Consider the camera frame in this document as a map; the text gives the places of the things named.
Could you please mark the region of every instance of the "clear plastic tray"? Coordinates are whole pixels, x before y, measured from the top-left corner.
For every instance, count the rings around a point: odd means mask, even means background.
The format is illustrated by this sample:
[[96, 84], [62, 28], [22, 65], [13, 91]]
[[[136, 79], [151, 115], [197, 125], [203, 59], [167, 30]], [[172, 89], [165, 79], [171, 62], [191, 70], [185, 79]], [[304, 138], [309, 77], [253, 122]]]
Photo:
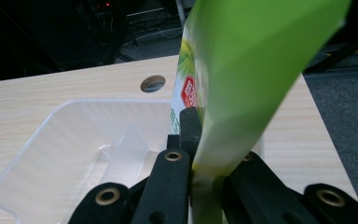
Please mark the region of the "clear plastic tray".
[[0, 208], [21, 224], [67, 223], [93, 187], [131, 187], [166, 147], [170, 108], [168, 101], [65, 103], [0, 176]]

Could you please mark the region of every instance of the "gray carpet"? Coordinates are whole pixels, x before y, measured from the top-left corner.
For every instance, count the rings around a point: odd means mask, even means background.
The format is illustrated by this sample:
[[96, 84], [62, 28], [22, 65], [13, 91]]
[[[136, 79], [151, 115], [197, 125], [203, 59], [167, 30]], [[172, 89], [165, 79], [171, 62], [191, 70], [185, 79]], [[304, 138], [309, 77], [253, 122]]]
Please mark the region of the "gray carpet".
[[358, 77], [307, 84], [358, 195]]
[[[179, 52], [181, 33], [178, 30], [155, 32], [138, 39], [138, 47], [132, 44], [122, 48], [121, 53], [135, 60], [176, 55]], [[311, 62], [317, 63], [329, 50], [325, 48]], [[117, 59], [116, 63], [125, 61]], [[358, 65], [358, 54], [339, 63], [336, 67], [345, 68]], [[306, 78], [326, 128], [337, 149], [348, 176], [358, 194], [358, 77], [327, 76]]]

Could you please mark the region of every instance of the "light wood tabletop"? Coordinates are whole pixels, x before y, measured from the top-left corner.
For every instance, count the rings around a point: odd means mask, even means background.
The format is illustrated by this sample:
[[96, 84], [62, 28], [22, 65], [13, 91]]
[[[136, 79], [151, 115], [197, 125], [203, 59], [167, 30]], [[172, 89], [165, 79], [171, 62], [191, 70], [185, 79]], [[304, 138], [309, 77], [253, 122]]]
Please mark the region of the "light wood tabletop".
[[[177, 56], [171, 56], [0, 81], [0, 174], [48, 115], [64, 102], [171, 99], [177, 60]], [[163, 88], [141, 91], [143, 80], [153, 75], [165, 77]], [[265, 162], [289, 188], [302, 193], [309, 184], [325, 183], [357, 199], [302, 76], [265, 130], [261, 146]], [[15, 223], [15, 219], [0, 210], [0, 223]]]

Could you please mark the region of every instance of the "red logo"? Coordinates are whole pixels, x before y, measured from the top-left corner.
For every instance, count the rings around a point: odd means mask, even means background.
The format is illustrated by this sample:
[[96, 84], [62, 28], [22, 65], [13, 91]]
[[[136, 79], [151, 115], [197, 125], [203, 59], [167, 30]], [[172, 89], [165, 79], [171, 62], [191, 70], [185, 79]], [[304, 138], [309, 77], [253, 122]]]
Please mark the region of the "red logo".
[[196, 105], [196, 86], [194, 85], [194, 78], [192, 76], [186, 77], [181, 96], [186, 107]]

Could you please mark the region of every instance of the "green package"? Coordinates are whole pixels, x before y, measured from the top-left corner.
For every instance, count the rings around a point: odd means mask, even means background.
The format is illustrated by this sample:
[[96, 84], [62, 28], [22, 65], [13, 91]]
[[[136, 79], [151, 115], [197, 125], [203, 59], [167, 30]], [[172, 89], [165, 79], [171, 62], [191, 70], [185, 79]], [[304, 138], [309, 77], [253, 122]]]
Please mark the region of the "green package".
[[350, 0], [197, 0], [186, 20], [172, 99], [202, 123], [193, 162], [194, 223], [220, 223], [218, 190], [264, 132], [285, 94], [344, 23]]

